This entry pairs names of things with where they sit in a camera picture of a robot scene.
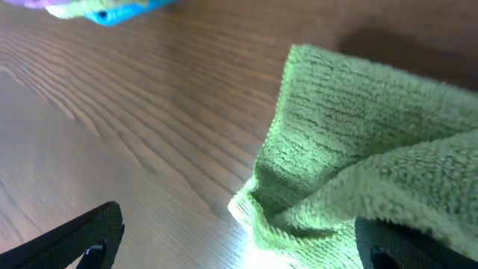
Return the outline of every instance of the blue object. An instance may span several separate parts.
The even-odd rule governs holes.
[[[122,7],[87,14],[85,17],[91,19],[99,25],[112,27],[143,13],[163,7],[164,5],[174,1],[175,0],[149,0],[149,3],[146,6],[142,4],[127,4]]]

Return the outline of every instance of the table surface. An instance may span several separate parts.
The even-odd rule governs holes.
[[[226,205],[293,43],[478,89],[473,0],[184,0],[114,28],[0,4],[0,252],[118,200],[116,268],[254,263]]]

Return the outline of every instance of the wooden table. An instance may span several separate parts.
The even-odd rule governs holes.
[[[293,43],[478,89],[472,0],[189,0],[115,28],[0,4],[0,252],[118,200],[117,268],[254,263],[226,205]]]

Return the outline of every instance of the green microfiber fabric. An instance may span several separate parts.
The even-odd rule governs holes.
[[[229,211],[291,268],[362,268],[357,217],[431,232],[478,259],[477,188],[475,95],[294,46],[252,178]]]

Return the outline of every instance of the towel fold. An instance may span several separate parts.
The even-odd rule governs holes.
[[[292,268],[362,268],[357,217],[410,226],[478,260],[478,98],[294,46],[252,178],[229,211]]]

